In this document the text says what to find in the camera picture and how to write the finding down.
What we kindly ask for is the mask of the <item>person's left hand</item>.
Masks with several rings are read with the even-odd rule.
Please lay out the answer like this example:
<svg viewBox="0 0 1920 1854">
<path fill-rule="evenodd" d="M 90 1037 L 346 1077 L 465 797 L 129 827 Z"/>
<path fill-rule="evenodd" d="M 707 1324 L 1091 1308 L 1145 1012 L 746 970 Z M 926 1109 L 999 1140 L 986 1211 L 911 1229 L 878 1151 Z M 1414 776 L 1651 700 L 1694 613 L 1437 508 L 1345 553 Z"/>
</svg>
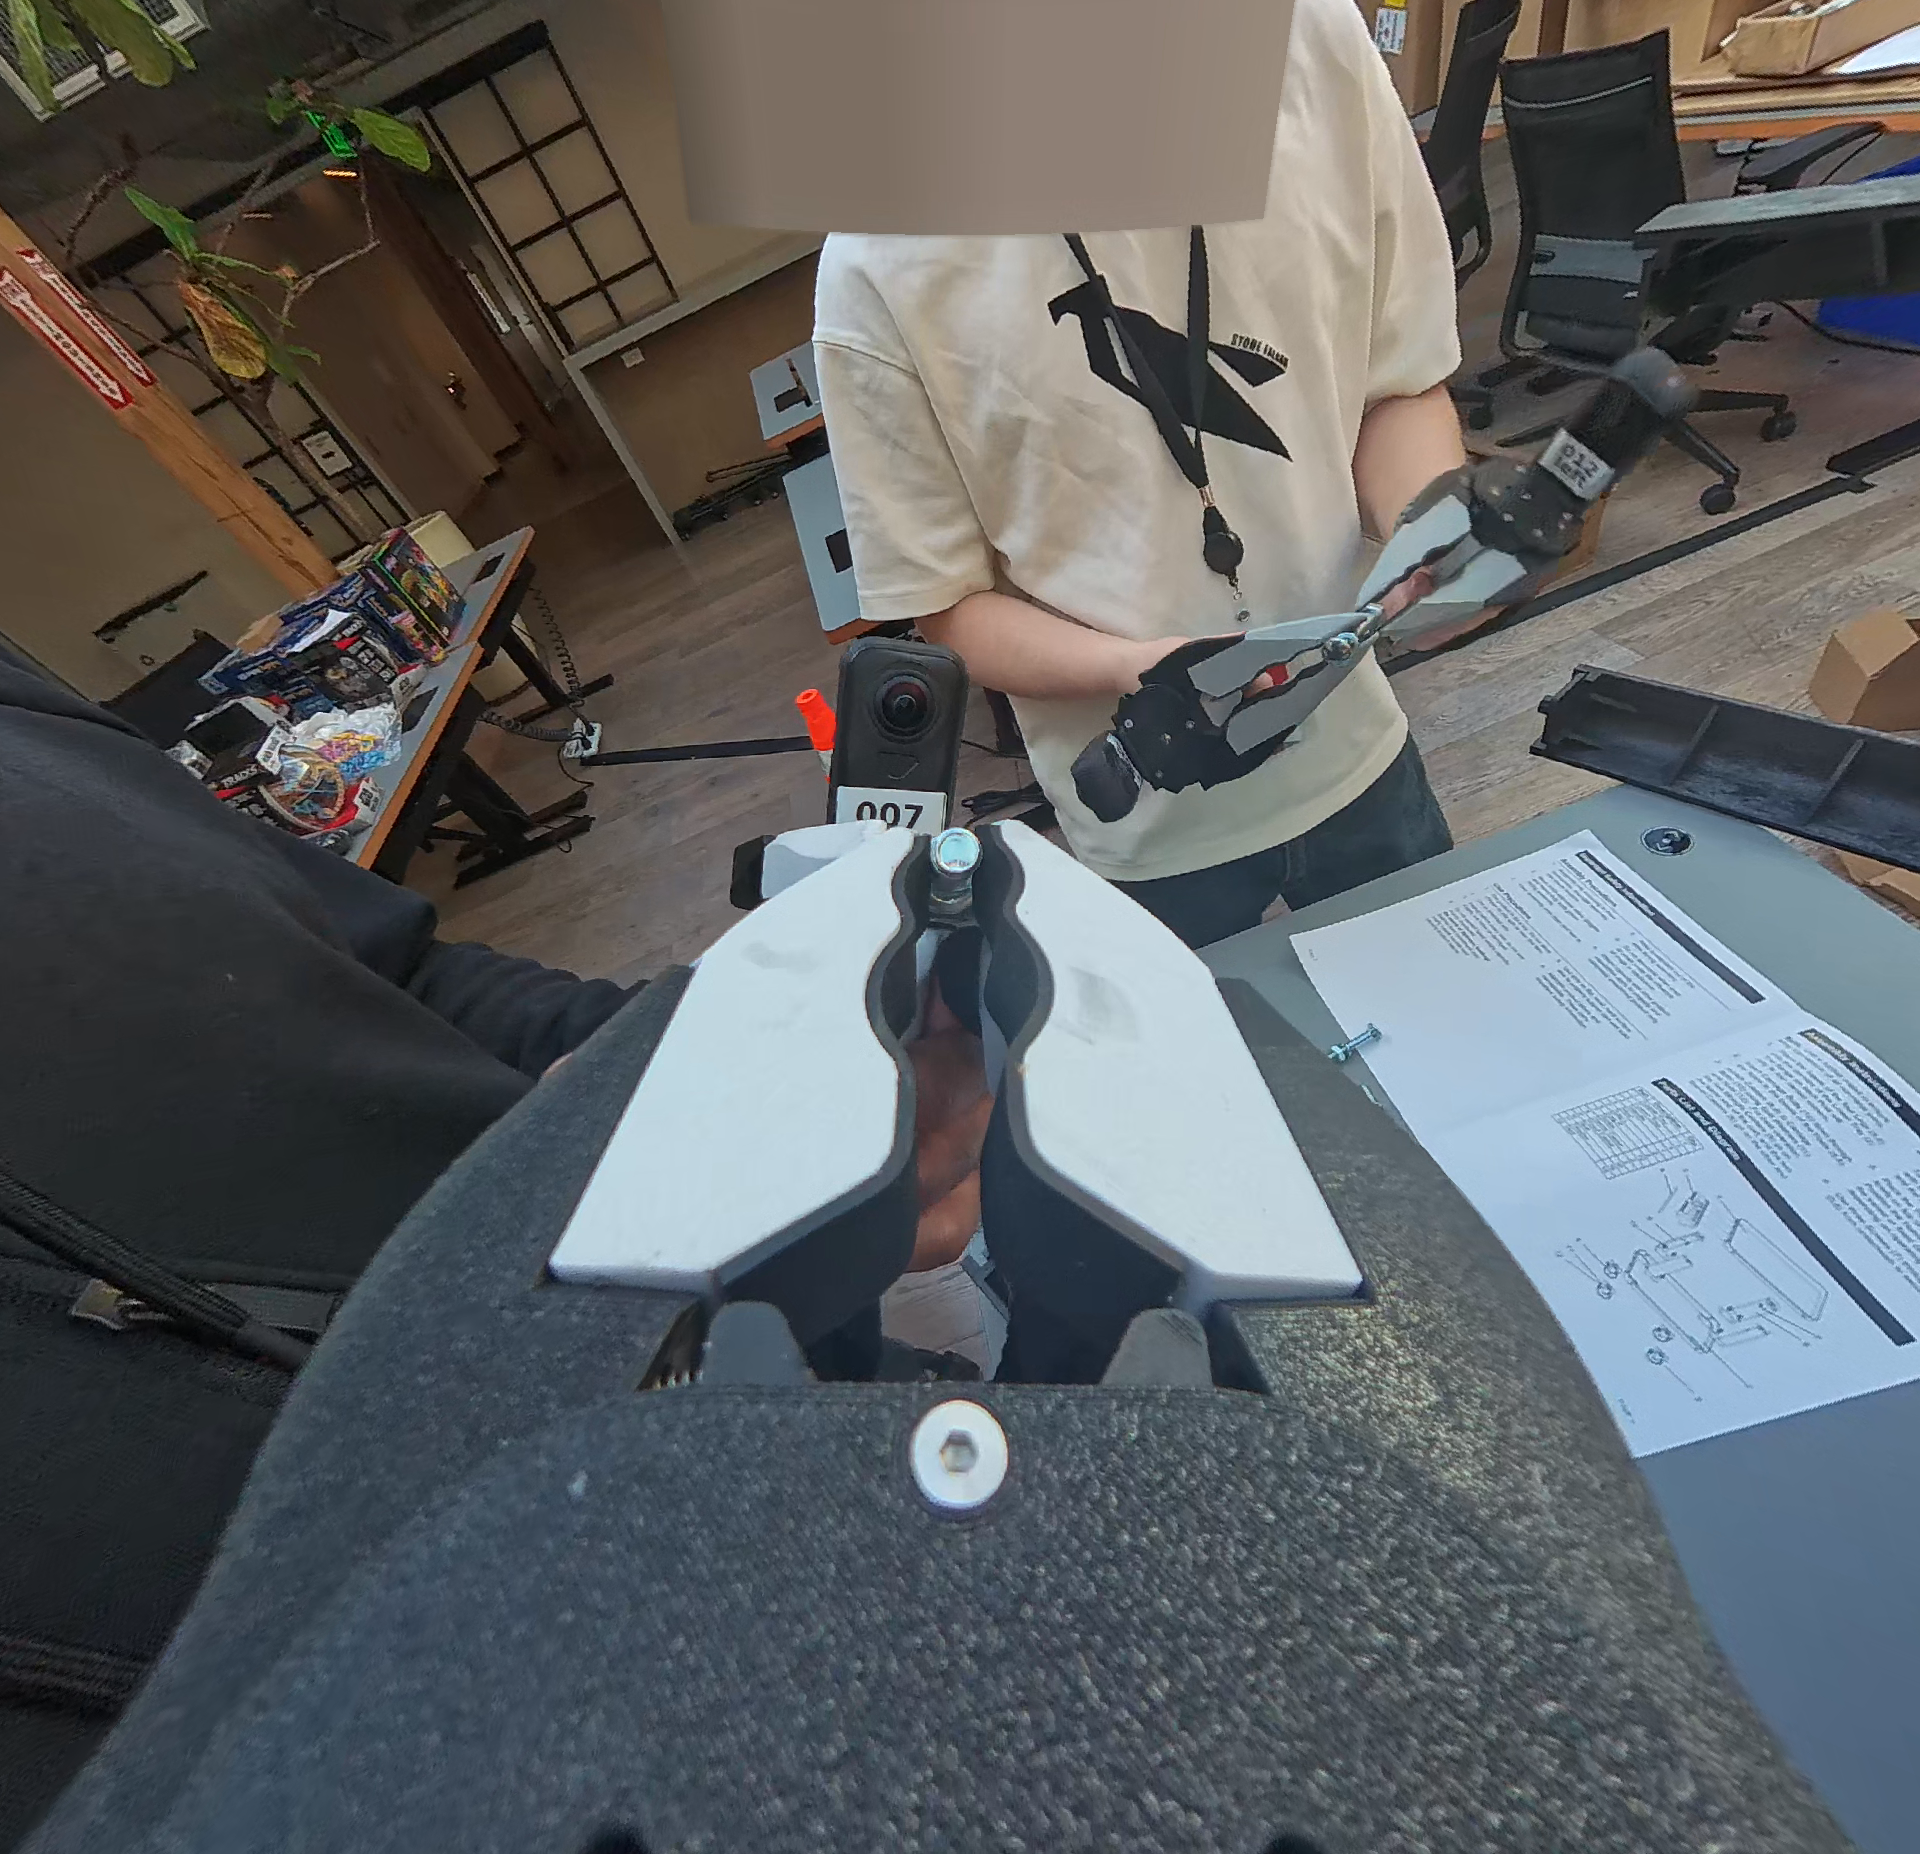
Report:
<svg viewBox="0 0 1920 1854">
<path fill-rule="evenodd" d="M 995 1113 L 983 1043 L 926 992 L 923 1028 L 907 1044 L 916 1077 L 913 1163 L 916 1244 L 907 1272 L 956 1265 L 983 1223 L 983 1148 Z"/>
</svg>

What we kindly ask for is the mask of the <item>white instruction sheet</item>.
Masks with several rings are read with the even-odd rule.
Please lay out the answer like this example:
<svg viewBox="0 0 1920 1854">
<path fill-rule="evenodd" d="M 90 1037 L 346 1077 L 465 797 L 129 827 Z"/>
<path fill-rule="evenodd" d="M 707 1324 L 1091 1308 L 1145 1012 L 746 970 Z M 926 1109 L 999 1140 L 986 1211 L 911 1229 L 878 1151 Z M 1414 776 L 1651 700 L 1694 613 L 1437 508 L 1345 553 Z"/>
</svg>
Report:
<svg viewBox="0 0 1920 1854">
<path fill-rule="evenodd" d="M 1631 1456 L 1917 1384 L 1917 1091 L 1592 833 L 1291 941 Z"/>
</svg>

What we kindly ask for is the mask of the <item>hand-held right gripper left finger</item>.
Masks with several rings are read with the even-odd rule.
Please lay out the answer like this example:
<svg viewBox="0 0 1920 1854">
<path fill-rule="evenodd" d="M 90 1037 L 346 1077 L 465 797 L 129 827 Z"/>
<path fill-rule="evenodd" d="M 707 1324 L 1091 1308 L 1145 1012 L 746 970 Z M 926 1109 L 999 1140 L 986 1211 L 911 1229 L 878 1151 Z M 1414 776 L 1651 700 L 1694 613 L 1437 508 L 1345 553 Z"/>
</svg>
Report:
<svg viewBox="0 0 1920 1854">
<path fill-rule="evenodd" d="M 916 1244 L 923 838 L 761 901 L 698 961 L 549 1256 L 565 1284 L 878 1299 Z"/>
</svg>

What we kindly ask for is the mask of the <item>black plastic cart leg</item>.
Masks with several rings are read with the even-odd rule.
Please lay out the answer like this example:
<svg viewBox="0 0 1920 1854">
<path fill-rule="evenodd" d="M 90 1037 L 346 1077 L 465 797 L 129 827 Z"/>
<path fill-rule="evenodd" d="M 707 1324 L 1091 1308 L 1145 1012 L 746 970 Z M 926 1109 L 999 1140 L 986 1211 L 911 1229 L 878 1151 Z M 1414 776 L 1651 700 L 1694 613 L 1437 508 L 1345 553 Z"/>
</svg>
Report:
<svg viewBox="0 0 1920 1854">
<path fill-rule="evenodd" d="M 1582 664 L 1530 754 L 1917 871 L 1917 740 Z"/>
</svg>

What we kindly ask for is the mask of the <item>wooden post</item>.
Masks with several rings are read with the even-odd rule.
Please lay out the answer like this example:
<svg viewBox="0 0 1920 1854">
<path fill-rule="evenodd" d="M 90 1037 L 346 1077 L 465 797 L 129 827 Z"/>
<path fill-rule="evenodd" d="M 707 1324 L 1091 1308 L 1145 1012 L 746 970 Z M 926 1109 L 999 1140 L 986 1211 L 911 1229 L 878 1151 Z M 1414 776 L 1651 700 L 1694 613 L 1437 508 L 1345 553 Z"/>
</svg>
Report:
<svg viewBox="0 0 1920 1854">
<path fill-rule="evenodd" d="M 47 267 L 68 281 L 11 212 L 2 212 L 2 264 Z M 203 423 L 162 381 L 156 381 L 153 393 L 138 396 L 129 411 L 107 411 L 107 415 L 252 564 L 266 570 L 282 589 L 306 597 L 333 583 L 336 567 L 322 558 L 319 546 L 219 445 Z"/>
</svg>

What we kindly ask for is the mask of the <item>pile of toy boxes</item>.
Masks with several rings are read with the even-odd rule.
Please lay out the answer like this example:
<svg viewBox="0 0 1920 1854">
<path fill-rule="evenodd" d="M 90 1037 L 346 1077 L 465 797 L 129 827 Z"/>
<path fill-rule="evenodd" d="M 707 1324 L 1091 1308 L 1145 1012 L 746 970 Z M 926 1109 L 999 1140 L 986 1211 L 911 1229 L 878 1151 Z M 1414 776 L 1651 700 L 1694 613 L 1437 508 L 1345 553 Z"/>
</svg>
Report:
<svg viewBox="0 0 1920 1854">
<path fill-rule="evenodd" d="M 230 811 L 345 850 L 376 818 L 373 772 L 462 628 L 465 594 L 390 531 L 206 667 L 206 706 L 167 751 Z"/>
</svg>

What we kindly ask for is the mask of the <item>black office chair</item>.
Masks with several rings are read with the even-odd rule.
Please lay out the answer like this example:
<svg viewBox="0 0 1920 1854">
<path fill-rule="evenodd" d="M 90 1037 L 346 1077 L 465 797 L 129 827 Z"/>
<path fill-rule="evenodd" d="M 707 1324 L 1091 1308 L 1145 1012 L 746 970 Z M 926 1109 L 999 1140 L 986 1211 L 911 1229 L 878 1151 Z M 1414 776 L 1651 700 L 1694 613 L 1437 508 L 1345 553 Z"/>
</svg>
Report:
<svg viewBox="0 0 1920 1854">
<path fill-rule="evenodd" d="M 1640 348 L 1709 366 L 1757 303 L 1663 305 L 1657 251 L 1639 246 L 1646 218 L 1690 197 L 1669 31 L 1507 59 L 1500 123 L 1519 206 L 1500 353 L 1543 372 L 1533 393 L 1603 377 Z"/>
<path fill-rule="evenodd" d="M 1500 59 L 1521 0 L 1467 0 L 1452 28 L 1422 159 L 1452 251 L 1452 284 L 1465 288 L 1492 254 L 1492 212 L 1482 189 L 1482 129 L 1494 104 Z"/>
</svg>

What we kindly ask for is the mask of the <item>green leafy plant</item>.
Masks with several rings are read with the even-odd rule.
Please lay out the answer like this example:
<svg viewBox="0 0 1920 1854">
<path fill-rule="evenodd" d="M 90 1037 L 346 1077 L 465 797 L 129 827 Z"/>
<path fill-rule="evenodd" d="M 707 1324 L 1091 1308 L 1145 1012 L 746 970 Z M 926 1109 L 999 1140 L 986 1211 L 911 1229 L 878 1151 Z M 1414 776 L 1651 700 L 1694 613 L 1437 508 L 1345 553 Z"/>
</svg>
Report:
<svg viewBox="0 0 1920 1854">
<path fill-rule="evenodd" d="M 57 111 L 50 50 L 83 53 L 101 79 L 111 79 L 111 67 L 123 62 L 132 83 L 153 90 L 171 87 L 195 67 L 182 40 L 156 23 L 134 0 L 2 0 L 2 28 L 11 35 L 23 90 L 50 111 Z M 189 324 L 179 357 L 198 366 L 215 389 L 240 389 L 258 411 L 266 411 L 272 384 L 300 384 L 306 366 L 318 359 L 296 342 L 296 309 L 327 276 L 373 254 L 376 231 L 370 210 L 363 210 L 363 240 L 346 254 L 300 269 L 228 251 L 240 218 L 312 159 L 322 159 L 336 170 L 345 168 L 349 176 L 363 174 L 369 155 L 420 174 L 435 164 L 432 146 L 412 123 L 354 93 L 369 71 L 370 59 L 275 79 L 252 111 L 269 129 L 269 153 L 228 201 L 179 210 L 138 189 L 134 174 L 150 153 L 126 138 L 107 170 L 87 189 L 59 251 L 44 254 L 47 272 L 71 284 L 74 303 L 99 315 L 101 327 L 116 335 L 120 324 L 83 288 L 78 242 L 107 201 L 123 201 L 159 236 L 159 254 L 167 261 Z"/>
</svg>

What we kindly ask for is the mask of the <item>grey desk with black legs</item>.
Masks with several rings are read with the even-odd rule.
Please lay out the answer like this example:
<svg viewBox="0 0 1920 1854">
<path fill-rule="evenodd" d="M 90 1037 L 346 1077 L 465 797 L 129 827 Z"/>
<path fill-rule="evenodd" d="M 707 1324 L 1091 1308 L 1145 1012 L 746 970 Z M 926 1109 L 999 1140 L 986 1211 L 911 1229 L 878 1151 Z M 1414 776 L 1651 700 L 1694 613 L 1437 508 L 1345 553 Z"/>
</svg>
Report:
<svg viewBox="0 0 1920 1854">
<path fill-rule="evenodd" d="M 588 784 L 526 808 L 471 754 L 477 730 L 489 730 L 490 703 L 480 678 L 505 657 L 537 688 L 538 710 L 499 727 L 511 736 L 549 733 L 546 719 L 574 710 L 517 628 L 517 607 L 532 594 L 532 531 L 520 526 L 471 552 L 445 571 L 465 589 L 465 622 L 436 664 L 420 667 L 420 687 L 397 710 L 394 754 L 366 784 L 376 805 L 345 857 L 384 881 L 400 883 L 424 850 L 453 853 L 456 886 L 472 886 L 525 860 L 564 850 L 592 827 Z"/>
</svg>

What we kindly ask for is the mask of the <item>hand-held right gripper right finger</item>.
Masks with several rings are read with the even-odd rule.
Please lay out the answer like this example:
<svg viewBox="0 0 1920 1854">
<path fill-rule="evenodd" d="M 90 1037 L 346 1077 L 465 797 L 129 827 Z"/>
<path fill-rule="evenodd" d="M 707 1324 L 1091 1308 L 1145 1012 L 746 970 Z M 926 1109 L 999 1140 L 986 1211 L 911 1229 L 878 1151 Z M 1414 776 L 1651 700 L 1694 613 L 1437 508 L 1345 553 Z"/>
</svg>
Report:
<svg viewBox="0 0 1920 1854">
<path fill-rule="evenodd" d="M 992 1256 L 1049 1308 L 1348 1304 L 1363 1271 L 1208 964 L 992 827 Z"/>
</svg>

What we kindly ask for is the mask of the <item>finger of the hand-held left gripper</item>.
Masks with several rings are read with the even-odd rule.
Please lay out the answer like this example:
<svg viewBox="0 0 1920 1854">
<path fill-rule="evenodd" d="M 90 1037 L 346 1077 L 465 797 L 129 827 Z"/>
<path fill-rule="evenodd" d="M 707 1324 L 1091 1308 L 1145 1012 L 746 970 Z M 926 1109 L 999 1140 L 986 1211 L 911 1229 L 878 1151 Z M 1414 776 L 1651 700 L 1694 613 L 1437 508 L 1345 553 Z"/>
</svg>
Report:
<svg viewBox="0 0 1920 1854">
<path fill-rule="evenodd" d="M 751 901 L 773 901 L 794 883 L 878 838 L 896 841 L 911 838 L 911 833 L 880 821 L 838 821 L 761 835 L 751 841 Z"/>
</svg>

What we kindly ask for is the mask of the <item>cardboard box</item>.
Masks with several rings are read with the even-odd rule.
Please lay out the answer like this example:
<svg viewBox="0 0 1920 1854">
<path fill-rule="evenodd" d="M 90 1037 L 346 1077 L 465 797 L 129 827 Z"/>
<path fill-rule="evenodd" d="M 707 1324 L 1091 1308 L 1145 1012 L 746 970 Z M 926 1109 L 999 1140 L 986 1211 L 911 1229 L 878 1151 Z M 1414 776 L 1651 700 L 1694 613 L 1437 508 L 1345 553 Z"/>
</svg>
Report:
<svg viewBox="0 0 1920 1854">
<path fill-rule="evenodd" d="M 1917 733 L 1917 612 L 1870 612 L 1823 643 L 1807 696 L 1828 722 Z"/>
</svg>

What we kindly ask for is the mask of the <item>red wall sign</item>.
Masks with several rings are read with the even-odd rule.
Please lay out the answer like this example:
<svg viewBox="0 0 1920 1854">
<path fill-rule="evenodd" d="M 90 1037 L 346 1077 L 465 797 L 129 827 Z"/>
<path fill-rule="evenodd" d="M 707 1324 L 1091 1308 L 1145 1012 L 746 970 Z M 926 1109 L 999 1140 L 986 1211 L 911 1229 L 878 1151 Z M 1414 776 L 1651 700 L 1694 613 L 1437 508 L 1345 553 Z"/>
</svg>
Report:
<svg viewBox="0 0 1920 1854">
<path fill-rule="evenodd" d="M 156 389 L 156 375 L 87 300 L 47 267 L 2 264 L 2 309 L 111 412 Z"/>
</svg>

